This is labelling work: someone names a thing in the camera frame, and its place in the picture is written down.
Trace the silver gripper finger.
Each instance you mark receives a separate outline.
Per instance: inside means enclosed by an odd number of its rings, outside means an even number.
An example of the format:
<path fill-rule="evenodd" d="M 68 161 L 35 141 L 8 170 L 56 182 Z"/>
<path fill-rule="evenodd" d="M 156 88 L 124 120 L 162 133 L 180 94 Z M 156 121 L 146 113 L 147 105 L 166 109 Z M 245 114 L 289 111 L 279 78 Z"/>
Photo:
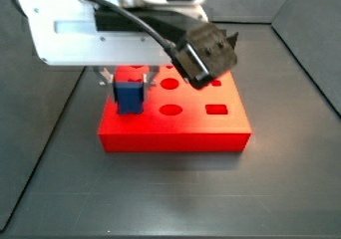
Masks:
<path fill-rule="evenodd" d="M 115 77 L 110 73 L 108 69 L 106 67 L 95 66 L 93 72 L 99 78 L 99 84 L 102 87 L 107 89 L 107 96 L 114 102 L 116 100 L 115 95 Z"/>
<path fill-rule="evenodd" d="M 158 66 L 148 66 L 148 72 L 143 74 L 143 87 L 150 89 L 155 85 L 155 77 L 160 71 Z"/>

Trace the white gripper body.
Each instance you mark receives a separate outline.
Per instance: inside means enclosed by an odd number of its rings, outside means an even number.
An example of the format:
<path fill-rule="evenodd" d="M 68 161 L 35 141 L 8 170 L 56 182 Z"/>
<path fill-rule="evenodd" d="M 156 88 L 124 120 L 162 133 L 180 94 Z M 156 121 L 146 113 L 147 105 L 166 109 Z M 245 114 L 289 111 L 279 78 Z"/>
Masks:
<path fill-rule="evenodd" d="M 39 58 L 51 66 L 168 65 L 143 32 L 96 29 L 93 5 L 83 0 L 19 0 Z"/>

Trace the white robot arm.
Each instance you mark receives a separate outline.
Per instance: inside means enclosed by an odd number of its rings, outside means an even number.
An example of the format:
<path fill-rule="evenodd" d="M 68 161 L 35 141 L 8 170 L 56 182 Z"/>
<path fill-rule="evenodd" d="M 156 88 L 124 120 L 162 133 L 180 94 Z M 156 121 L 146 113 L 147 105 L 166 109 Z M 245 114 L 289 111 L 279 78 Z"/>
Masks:
<path fill-rule="evenodd" d="M 140 90 L 154 85 L 159 65 L 178 70 L 188 53 L 198 72 L 183 78 L 199 83 L 208 75 L 194 44 L 182 37 L 207 18 L 204 0 L 13 0 L 28 19 L 37 56 L 51 66 L 88 66 L 110 95 L 119 96 L 119 65 L 150 67 Z"/>

